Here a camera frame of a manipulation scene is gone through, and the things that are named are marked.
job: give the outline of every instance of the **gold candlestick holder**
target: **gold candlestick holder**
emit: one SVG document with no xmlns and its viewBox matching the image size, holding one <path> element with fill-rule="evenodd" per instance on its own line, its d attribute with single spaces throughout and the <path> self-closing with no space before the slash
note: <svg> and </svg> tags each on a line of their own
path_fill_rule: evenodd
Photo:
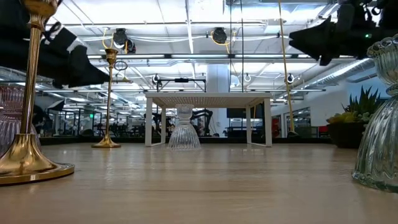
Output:
<svg viewBox="0 0 398 224">
<path fill-rule="evenodd" d="M 118 54 L 118 50 L 115 49 L 105 49 L 106 52 L 106 61 L 109 63 L 109 83 L 108 83 L 108 106 L 106 107 L 106 129 L 104 138 L 97 144 L 92 145 L 93 148 L 115 148 L 121 147 L 119 144 L 116 144 L 112 141 L 111 136 L 109 135 L 109 111 L 111 108 L 111 89 L 112 89 L 112 72 L 114 63 L 116 62 L 116 55 Z"/>
<path fill-rule="evenodd" d="M 31 134 L 35 99 L 37 63 L 44 21 L 57 11 L 57 0 L 24 0 L 30 13 L 30 43 L 22 109 L 21 133 L 16 134 L 7 152 L 0 158 L 0 185 L 49 180 L 74 173 L 73 164 L 59 164 L 40 151 L 35 134 Z"/>
</svg>

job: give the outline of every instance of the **ribbed glass vase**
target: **ribbed glass vase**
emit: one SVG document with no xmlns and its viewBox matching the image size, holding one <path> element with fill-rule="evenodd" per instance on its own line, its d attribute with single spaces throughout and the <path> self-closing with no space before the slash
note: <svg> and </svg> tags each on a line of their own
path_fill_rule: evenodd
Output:
<svg viewBox="0 0 398 224">
<path fill-rule="evenodd" d="M 170 137 L 169 149 L 195 150 L 200 149 L 200 142 L 195 128 L 190 123 L 193 105 L 176 105 L 178 125 Z"/>
<path fill-rule="evenodd" d="M 23 88 L 0 86 L 0 107 L 2 107 L 0 109 L 0 157 L 8 150 L 15 134 L 18 134 L 21 129 L 23 101 Z M 31 133 L 36 134 L 34 127 Z"/>
<path fill-rule="evenodd" d="M 368 49 L 391 98 L 375 112 L 363 135 L 353 178 L 369 187 L 398 192 L 398 35 Z"/>
</svg>

